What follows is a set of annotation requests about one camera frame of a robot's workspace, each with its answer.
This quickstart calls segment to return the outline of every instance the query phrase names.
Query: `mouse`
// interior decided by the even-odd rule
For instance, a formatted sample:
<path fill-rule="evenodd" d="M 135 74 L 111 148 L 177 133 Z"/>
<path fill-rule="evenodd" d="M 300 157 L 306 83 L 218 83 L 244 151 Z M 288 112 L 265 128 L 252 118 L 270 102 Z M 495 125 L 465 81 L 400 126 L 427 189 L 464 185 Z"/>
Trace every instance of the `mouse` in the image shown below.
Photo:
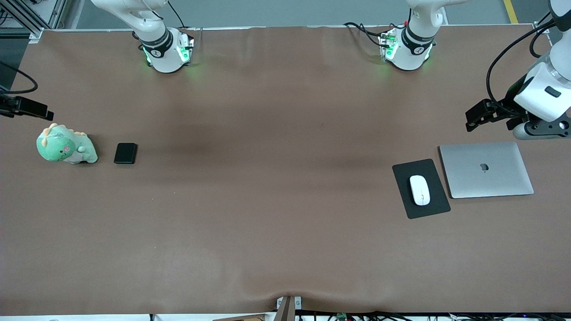
<path fill-rule="evenodd" d="M 430 192 L 428 190 L 427 180 L 420 175 L 411 176 L 409 179 L 411 183 L 412 198 L 419 206 L 425 206 L 430 203 Z"/>

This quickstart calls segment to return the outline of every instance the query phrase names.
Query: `silver laptop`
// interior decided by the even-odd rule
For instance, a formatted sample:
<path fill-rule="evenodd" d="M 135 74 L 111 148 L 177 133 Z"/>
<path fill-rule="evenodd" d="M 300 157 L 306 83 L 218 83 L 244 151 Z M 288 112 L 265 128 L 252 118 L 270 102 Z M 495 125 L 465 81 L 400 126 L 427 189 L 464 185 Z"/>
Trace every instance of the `silver laptop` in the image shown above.
<path fill-rule="evenodd" d="M 515 142 L 442 145 L 440 155 L 452 198 L 533 194 Z"/>

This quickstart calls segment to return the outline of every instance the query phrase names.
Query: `green dinosaur plush toy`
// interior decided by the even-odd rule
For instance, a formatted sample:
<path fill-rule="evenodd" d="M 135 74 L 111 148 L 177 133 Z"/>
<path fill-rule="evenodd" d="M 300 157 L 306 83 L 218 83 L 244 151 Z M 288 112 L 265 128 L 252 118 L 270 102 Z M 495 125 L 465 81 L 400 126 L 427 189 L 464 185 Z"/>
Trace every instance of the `green dinosaur plush toy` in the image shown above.
<path fill-rule="evenodd" d="M 50 162 L 95 163 L 97 153 L 85 133 L 53 123 L 36 140 L 39 154 Z"/>

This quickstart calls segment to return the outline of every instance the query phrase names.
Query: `brown table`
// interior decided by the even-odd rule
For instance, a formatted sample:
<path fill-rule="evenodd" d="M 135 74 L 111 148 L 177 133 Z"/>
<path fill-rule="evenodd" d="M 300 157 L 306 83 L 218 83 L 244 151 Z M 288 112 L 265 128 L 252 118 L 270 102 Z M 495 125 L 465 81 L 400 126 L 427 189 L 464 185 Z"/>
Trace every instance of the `brown table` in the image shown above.
<path fill-rule="evenodd" d="M 529 25 L 443 27 L 398 71 L 355 29 L 195 33 L 194 65 L 148 68 L 130 33 L 45 32 L 21 69 L 96 164 L 43 160 L 49 122 L 0 119 L 0 313 L 569 311 L 569 141 L 519 141 L 536 193 L 409 220 L 394 164 L 467 133 L 493 58 Z M 498 97 L 533 62 L 498 64 Z M 548 47 L 546 39 L 538 50 Z M 18 87 L 28 84 L 17 79 Z M 134 166 L 113 164 L 136 142 Z"/>

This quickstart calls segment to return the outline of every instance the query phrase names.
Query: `black mouse pad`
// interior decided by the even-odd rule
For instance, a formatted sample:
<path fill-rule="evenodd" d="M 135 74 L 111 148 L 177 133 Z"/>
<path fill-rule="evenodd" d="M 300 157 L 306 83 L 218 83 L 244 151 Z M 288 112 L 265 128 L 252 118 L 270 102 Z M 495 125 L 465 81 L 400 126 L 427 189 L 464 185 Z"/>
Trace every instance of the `black mouse pad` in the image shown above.
<path fill-rule="evenodd" d="M 434 162 L 431 159 L 394 165 L 393 173 L 395 173 L 396 183 L 409 219 L 450 212 L 448 198 L 442 187 Z M 421 175 L 427 180 L 430 192 L 430 203 L 428 205 L 418 206 L 412 198 L 409 178 L 414 175 Z"/>

